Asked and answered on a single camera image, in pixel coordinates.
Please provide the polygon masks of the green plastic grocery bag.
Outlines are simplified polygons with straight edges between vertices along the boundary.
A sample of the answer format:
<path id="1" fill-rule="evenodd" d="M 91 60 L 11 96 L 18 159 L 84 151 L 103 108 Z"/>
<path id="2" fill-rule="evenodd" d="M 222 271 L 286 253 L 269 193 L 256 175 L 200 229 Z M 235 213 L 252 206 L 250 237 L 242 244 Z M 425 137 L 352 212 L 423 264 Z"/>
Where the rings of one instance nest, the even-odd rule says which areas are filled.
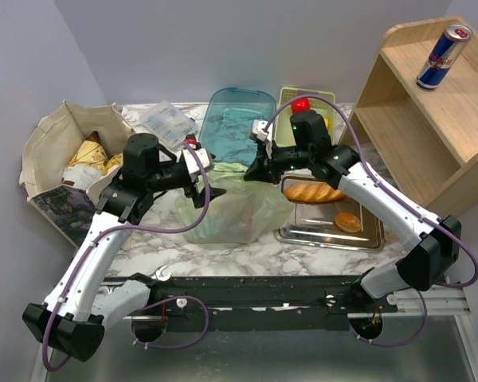
<path id="1" fill-rule="evenodd" d="M 182 236 L 194 244 L 249 244 L 280 228 L 294 209 L 274 185 L 245 181 L 246 167 L 219 162 L 207 174 L 210 185 L 224 189 L 213 199 L 205 218 Z"/>

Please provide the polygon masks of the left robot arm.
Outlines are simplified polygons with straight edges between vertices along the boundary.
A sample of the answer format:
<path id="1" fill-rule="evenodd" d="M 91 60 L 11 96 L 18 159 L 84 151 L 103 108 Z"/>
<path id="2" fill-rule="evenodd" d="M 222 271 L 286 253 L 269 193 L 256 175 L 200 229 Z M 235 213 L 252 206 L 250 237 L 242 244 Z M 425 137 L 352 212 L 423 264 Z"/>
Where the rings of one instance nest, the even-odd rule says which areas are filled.
<path id="1" fill-rule="evenodd" d="M 110 294 L 97 296 L 101 283 L 132 231 L 157 195 L 182 189 L 194 207 L 206 215 L 210 202 L 224 194 L 207 178 L 214 156 L 190 134 L 179 155 L 172 154 L 152 134 L 132 135 L 123 149 L 123 165 L 100 194 L 86 237 L 68 270 L 41 304 L 30 303 L 22 320 L 41 343 L 45 368 L 49 349 L 87 361 L 106 331 L 131 313 L 153 314 L 161 296 L 153 290 L 166 277 L 134 275 Z"/>

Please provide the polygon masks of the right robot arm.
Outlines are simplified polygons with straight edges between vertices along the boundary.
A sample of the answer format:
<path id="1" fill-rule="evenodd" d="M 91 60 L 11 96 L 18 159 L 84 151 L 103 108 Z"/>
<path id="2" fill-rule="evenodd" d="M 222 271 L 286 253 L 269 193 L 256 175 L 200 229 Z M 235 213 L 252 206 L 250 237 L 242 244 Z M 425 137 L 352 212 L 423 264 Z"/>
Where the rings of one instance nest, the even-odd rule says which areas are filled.
<path id="1" fill-rule="evenodd" d="M 364 167 L 351 147 L 333 144 L 322 115 L 301 111 L 291 116 L 290 123 L 296 143 L 279 147 L 266 121 L 253 122 L 250 138 L 257 143 L 257 155 L 245 180 L 277 184 L 289 170 L 308 169 L 394 231 L 409 252 L 361 276 L 350 294 L 356 310 L 367 312 L 397 290 L 428 290 L 458 259 L 459 247 L 453 241 L 461 234 L 458 219 L 442 219 L 425 210 L 383 182 L 371 167 Z"/>

